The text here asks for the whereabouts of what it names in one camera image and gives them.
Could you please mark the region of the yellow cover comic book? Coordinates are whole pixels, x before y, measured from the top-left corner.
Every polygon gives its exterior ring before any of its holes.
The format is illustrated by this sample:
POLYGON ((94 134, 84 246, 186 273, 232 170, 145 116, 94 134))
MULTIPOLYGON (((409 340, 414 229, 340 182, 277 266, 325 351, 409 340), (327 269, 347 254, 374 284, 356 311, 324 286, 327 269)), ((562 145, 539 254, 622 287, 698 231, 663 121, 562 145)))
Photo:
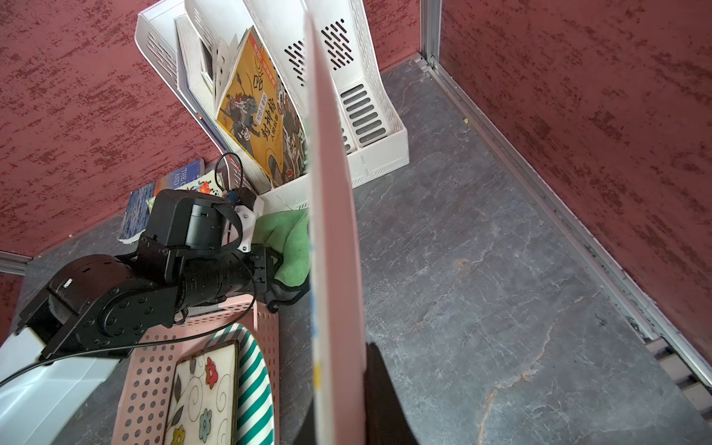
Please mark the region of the yellow cover comic book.
POLYGON ((307 142, 289 92, 253 26, 213 56, 215 119, 268 181, 304 174, 307 142))

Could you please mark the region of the white file organiser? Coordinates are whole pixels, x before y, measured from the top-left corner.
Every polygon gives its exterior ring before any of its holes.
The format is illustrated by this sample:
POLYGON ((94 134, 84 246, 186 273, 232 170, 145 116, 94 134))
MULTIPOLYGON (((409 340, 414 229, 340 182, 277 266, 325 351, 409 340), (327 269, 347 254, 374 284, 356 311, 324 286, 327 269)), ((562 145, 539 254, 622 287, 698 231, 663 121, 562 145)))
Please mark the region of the white file organiser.
POLYGON ((244 182, 268 213, 308 205, 306 174, 270 188, 215 119, 213 56, 253 26, 298 111, 310 144, 305 15, 313 15, 339 101, 350 179, 359 187, 405 166, 407 130, 389 100, 360 1, 161 1, 140 12, 136 45, 216 148, 233 151, 230 185, 244 182))

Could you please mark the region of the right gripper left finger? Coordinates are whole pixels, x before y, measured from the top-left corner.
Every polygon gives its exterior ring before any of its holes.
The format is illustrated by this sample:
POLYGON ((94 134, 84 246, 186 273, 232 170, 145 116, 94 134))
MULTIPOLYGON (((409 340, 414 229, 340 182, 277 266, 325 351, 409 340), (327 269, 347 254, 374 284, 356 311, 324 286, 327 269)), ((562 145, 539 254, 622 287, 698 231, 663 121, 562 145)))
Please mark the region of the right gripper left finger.
POLYGON ((294 445, 315 445, 315 431, 313 415, 309 413, 304 419, 297 437, 294 439, 294 445))

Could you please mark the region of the dark blue book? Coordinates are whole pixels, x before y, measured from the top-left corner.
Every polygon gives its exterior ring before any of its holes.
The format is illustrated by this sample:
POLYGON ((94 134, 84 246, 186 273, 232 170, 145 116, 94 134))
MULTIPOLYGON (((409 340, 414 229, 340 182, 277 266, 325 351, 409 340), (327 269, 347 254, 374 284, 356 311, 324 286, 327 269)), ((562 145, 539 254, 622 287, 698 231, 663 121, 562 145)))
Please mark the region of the dark blue book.
POLYGON ((123 244, 132 244, 139 239, 148 226, 152 202, 159 192, 165 189, 178 189, 197 180, 204 172, 204 160, 196 159, 153 183, 133 191, 124 212, 118 241, 123 244))

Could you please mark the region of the floral cover book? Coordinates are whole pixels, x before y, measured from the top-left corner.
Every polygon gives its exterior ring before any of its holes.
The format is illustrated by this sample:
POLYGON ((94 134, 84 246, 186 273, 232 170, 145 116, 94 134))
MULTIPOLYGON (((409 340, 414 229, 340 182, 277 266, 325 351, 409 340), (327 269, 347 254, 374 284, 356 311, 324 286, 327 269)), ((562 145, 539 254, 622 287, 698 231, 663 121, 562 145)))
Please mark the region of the floral cover book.
POLYGON ((202 176, 194 176, 188 170, 182 170, 179 174, 175 172, 159 179, 154 185, 154 190, 148 191, 148 194, 144 195, 143 198, 139 198, 138 203, 145 205, 146 211, 151 213, 159 192, 166 189, 197 191, 217 197, 224 195, 224 191, 219 187, 215 171, 207 172, 202 176))

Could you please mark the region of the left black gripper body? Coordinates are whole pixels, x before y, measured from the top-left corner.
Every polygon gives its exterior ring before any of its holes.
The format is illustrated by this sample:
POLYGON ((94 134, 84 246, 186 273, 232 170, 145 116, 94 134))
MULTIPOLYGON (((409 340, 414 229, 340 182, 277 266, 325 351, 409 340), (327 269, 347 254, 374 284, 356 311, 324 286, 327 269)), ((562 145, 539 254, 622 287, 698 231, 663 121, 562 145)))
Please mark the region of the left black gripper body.
POLYGON ((245 257, 250 272, 248 290, 257 301, 269 303, 274 299, 274 276, 283 262, 281 253, 263 245, 254 245, 245 257))

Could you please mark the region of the green microfibre cloth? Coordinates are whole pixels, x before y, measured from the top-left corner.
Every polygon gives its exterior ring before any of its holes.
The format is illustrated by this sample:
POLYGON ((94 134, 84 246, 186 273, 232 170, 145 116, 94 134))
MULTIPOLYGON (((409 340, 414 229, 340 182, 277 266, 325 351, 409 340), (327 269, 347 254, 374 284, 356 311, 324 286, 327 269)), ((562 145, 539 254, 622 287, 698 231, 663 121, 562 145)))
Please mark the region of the green microfibre cloth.
POLYGON ((272 250, 272 257, 277 258, 266 292, 270 313, 296 304, 311 290, 309 222, 307 210, 271 213, 256 222, 252 244, 272 250))

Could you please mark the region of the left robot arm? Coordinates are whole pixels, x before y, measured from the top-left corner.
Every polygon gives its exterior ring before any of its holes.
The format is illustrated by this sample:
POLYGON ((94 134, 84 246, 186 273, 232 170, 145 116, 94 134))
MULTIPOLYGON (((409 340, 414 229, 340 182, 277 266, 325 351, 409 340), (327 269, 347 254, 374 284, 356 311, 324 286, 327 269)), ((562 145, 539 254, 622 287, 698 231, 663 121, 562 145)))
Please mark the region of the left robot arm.
POLYGON ((164 190, 135 251, 61 268, 2 347, 1 441, 53 441, 118 361, 182 343, 192 309, 267 293, 284 259, 245 236, 254 201, 164 190))

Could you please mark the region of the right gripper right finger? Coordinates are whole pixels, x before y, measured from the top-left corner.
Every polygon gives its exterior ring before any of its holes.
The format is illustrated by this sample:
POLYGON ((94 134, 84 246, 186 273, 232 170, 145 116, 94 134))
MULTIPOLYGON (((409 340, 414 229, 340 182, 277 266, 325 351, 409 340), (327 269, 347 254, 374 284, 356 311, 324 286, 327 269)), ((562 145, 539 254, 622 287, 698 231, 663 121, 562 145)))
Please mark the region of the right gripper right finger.
POLYGON ((402 405, 375 343, 366 344, 365 414, 368 445, 413 444, 413 435, 402 405))

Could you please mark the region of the colourful round patterned plate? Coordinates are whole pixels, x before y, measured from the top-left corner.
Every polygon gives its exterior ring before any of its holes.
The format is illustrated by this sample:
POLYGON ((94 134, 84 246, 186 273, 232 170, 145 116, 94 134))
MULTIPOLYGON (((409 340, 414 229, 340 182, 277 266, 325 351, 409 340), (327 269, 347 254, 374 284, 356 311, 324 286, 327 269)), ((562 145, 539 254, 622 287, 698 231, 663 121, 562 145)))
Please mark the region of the colourful round patterned plate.
POLYGON ((319 444, 364 444, 365 316, 352 180, 339 101, 311 13, 305 34, 315 436, 319 444))

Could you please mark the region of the pink plastic basket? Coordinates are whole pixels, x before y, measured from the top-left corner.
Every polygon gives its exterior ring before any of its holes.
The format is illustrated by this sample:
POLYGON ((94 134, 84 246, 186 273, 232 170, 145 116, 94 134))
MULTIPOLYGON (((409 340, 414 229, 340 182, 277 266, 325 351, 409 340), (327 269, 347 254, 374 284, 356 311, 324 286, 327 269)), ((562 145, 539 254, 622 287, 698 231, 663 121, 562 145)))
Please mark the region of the pink plastic basket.
POLYGON ((134 350, 112 441, 115 444, 165 444, 166 419, 176 365, 187 355, 207 349, 214 334, 239 323, 256 337, 270 372, 279 441, 279 318, 248 295, 233 297, 218 311, 192 316, 181 326, 152 328, 134 350))

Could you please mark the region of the green white striped plate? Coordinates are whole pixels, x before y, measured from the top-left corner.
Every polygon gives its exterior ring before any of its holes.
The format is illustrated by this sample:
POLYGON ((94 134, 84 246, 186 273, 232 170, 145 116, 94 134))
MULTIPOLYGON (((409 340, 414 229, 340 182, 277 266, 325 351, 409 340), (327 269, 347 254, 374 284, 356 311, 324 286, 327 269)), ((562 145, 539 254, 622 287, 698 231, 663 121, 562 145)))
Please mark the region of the green white striped plate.
POLYGON ((207 346, 236 341, 237 424, 235 444, 276 444, 276 408, 270 372, 259 343, 242 324, 235 323, 214 334, 207 346))

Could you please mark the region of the square floral plate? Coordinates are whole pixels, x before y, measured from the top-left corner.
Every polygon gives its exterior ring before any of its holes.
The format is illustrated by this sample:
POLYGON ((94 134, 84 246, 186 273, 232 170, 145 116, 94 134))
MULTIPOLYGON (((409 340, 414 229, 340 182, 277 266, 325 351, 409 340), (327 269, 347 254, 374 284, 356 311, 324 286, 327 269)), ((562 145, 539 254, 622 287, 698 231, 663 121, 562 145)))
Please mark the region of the square floral plate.
POLYGON ((187 355, 175 367, 165 444, 231 444, 237 408, 235 341, 187 355))

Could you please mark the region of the right corner aluminium profile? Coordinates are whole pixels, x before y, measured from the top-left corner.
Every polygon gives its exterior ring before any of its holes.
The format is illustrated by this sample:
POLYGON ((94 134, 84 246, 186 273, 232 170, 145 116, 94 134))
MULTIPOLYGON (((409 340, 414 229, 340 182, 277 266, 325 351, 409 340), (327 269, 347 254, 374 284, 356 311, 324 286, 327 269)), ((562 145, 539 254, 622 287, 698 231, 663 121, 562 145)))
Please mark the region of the right corner aluminium profile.
POLYGON ((504 167, 533 200, 537 210, 568 242, 597 283, 606 291, 639 334, 655 341, 665 339, 702 383, 711 385, 711 364, 674 326, 560 196, 510 143, 497 126, 441 65, 441 1, 423 1, 420 6, 421 55, 448 98, 463 113, 467 123, 482 137, 504 167))

